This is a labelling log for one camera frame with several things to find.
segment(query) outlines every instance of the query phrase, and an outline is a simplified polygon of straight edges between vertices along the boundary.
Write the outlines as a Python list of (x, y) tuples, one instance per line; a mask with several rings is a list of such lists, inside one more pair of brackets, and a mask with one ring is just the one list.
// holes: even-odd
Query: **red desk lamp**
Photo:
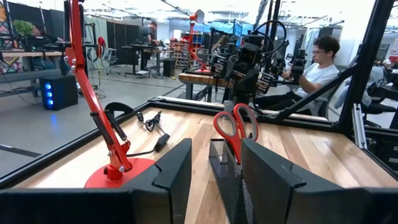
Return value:
[(201, 69), (198, 72), (209, 73), (210, 70), (208, 70), (206, 65), (200, 60), (200, 58), (195, 53), (193, 53), (193, 26), (195, 25), (195, 22), (202, 23), (204, 18), (205, 18), (205, 13), (202, 10), (200, 10), (200, 9), (198, 9), (194, 13), (194, 15), (189, 17), (189, 19), (191, 21), (190, 21), (190, 30), (189, 30), (190, 43), (189, 43), (188, 51), (201, 64)]

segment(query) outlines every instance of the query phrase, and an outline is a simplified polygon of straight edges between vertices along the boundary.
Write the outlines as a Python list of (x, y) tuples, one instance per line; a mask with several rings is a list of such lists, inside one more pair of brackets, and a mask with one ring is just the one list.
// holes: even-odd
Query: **red lamp base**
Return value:
[(104, 174), (104, 169), (108, 165), (105, 165), (99, 168), (94, 172), (93, 175), (87, 180), (85, 188), (116, 188), (120, 187), (126, 182), (129, 182), (131, 179), (135, 178), (137, 175), (142, 173), (148, 167), (153, 165), (155, 161), (152, 159), (140, 159), (140, 158), (132, 158), (129, 159), (129, 162), (132, 164), (132, 169), (129, 172), (123, 173), (123, 176), (119, 180), (111, 181), (108, 180), (106, 175)]

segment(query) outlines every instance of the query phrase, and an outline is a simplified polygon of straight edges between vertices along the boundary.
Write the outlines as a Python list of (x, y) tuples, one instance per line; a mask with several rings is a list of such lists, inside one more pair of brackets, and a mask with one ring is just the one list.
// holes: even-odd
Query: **white t-shirt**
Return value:
[[(318, 68), (318, 66), (318, 63), (313, 63), (309, 68), (304, 70), (304, 77), (312, 84), (320, 83), (321, 85), (324, 85), (334, 79), (339, 73), (335, 65), (330, 65), (326, 68)], [(328, 91), (322, 96), (327, 97), (329, 93), (330, 92)], [(298, 88), (295, 94), (301, 97), (306, 97), (308, 95), (303, 88)]]

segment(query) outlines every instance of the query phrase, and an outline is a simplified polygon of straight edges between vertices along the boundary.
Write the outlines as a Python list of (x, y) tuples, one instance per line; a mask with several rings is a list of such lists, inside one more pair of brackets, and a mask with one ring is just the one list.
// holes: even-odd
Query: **glasses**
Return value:
[(324, 50), (313, 50), (312, 54), (320, 54), (320, 53), (324, 53)]

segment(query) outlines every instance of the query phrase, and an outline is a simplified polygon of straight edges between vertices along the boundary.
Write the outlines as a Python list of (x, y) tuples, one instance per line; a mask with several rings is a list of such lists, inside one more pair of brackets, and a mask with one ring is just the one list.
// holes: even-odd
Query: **scissor handle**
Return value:
[[(218, 120), (219, 119), (223, 119), (223, 118), (227, 119), (231, 123), (231, 125), (232, 125), (232, 134), (226, 133), (223, 130), (223, 128), (219, 126)], [(216, 131), (218, 132), (218, 134), (223, 136), (225, 139), (229, 139), (231, 137), (234, 137), (237, 134), (237, 132), (236, 132), (236, 120), (228, 112), (220, 112), (220, 113), (216, 114), (216, 116), (214, 117), (214, 120), (213, 120), (213, 125), (214, 125)]]
[(241, 130), (242, 138), (248, 138), (249, 136), (246, 134), (244, 121), (239, 110), (244, 110), (248, 114), (250, 122), (253, 126), (253, 137), (251, 139), (257, 141), (257, 138), (259, 137), (259, 125), (253, 111), (248, 105), (245, 105), (244, 103), (239, 103), (234, 107), (234, 115), (236, 117), (236, 121), (238, 122), (238, 128)]
[[(232, 134), (226, 133), (218, 124), (218, 120), (221, 118), (227, 119), (229, 122), (231, 122), (233, 132)], [(220, 112), (218, 113), (213, 120), (213, 125), (221, 136), (225, 138), (225, 140), (228, 141), (228, 143), (232, 146), (232, 150), (234, 154), (236, 155), (236, 158), (238, 160), (238, 164), (241, 163), (241, 138), (239, 137), (239, 133), (237, 130), (237, 122), (235, 118), (228, 112)]]

